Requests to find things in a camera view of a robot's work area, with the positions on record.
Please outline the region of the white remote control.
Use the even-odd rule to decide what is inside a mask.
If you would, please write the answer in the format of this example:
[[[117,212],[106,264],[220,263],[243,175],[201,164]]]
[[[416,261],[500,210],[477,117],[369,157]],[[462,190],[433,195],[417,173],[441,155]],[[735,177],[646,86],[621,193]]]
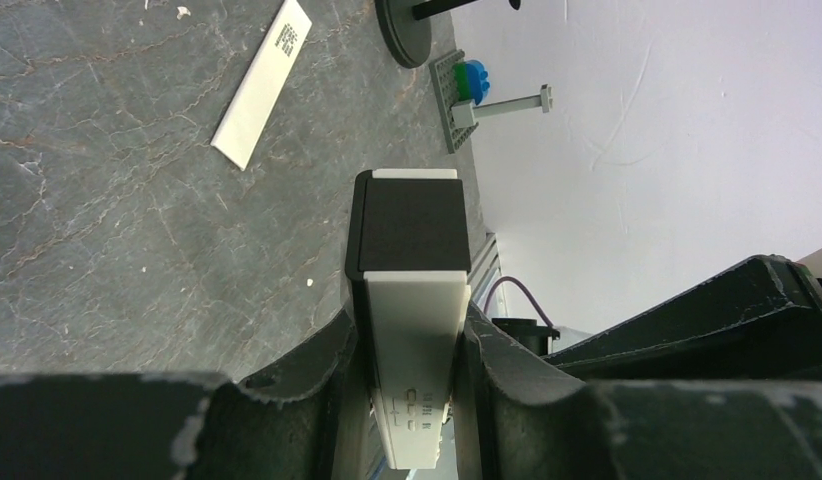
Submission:
[[[437,465],[470,272],[456,170],[382,168],[357,175],[344,273],[392,469]]]

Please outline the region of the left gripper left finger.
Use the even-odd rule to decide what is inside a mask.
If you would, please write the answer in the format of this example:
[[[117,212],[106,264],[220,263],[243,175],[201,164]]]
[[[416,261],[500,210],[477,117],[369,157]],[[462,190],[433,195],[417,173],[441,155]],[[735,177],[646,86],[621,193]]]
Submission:
[[[240,382],[196,371],[0,375],[0,479],[327,479],[356,346],[339,312]]]

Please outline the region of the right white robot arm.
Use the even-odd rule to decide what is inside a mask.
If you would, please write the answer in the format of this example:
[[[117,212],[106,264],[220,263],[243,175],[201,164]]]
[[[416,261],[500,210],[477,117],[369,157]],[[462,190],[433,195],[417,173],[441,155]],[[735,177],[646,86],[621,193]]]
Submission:
[[[583,380],[822,382],[822,278],[755,255],[543,359]]]

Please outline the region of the white remote battery cover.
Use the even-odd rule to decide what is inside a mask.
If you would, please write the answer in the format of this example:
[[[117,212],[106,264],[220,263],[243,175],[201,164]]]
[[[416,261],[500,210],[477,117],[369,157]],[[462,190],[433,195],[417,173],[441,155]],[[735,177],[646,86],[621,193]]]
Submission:
[[[312,21],[300,3],[282,3],[210,145],[244,171],[300,54]]]

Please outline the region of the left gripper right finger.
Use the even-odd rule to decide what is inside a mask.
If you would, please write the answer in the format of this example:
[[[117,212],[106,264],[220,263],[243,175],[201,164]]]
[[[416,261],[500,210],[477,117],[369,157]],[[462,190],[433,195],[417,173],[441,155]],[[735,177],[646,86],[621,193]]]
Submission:
[[[476,306],[454,369],[462,479],[822,479],[819,382],[586,382]]]

